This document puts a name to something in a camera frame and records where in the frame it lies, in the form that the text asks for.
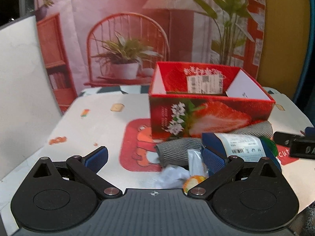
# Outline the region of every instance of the yellow wall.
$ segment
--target yellow wall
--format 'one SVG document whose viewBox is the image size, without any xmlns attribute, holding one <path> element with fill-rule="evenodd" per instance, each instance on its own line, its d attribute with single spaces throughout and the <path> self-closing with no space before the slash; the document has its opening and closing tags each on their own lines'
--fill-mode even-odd
<svg viewBox="0 0 315 236">
<path fill-rule="evenodd" d="M 258 82 L 292 98 L 308 46 L 309 0 L 266 0 Z"/>
</svg>

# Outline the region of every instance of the triangular hole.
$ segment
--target triangular hole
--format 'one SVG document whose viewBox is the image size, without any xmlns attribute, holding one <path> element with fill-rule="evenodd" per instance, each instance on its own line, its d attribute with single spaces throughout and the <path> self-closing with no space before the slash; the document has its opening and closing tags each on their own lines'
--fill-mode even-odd
<svg viewBox="0 0 315 236">
<path fill-rule="evenodd" d="M 46 163 L 42 163 L 33 177 L 51 176 L 51 172 Z"/>
<path fill-rule="evenodd" d="M 270 167 L 269 164 L 265 164 L 262 167 L 260 175 L 261 176 L 267 176 L 267 177 L 277 177 L 276 173 L 273 171 L 273 169 Z"/>
</svg>

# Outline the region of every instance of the strawberry box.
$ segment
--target strawberry box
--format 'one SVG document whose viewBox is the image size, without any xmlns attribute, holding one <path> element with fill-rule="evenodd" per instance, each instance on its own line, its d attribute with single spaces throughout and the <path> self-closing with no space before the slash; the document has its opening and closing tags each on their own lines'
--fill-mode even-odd
<svg viewBox="0 0 315 236">
<path fill-rule="evenodd" d="M 149 89 L 153 139 L 226 133 L 269 118 L 275 105 L 239 67 L 157 62 Z"/>
</svg>

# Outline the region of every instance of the cabinet door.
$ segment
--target cabinet door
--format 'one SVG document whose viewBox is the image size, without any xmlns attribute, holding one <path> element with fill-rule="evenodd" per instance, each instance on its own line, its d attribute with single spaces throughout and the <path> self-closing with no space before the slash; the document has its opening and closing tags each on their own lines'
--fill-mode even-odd
<svg viewBox="0 0 315 236">
<path fill-rule="evenodd" d="M 47 17 L 37 23 L 37 31 L 46 67 L 65 64 L 59 14 Z"/>
</svg>

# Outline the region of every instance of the metal screw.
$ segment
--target metal screw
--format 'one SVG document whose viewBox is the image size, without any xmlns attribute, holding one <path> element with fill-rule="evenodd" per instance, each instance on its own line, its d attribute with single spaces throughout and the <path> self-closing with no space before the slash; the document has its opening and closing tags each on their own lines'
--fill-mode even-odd
<svg viewBox="0 0 315 236">
<path fill-rule="evenodd" d="M 204 195 L 206 193 L 206 189 L 201 187 L 194 187 L 193 189 L 190 190 L 190 192 L 193 195 Z"/>
<path fill-rule="evenodd" d="M 119 193 L 119 189 L 116 187 L 108 187 L 104 190 L 106 195 L 117 195 Z"/>
</svg>

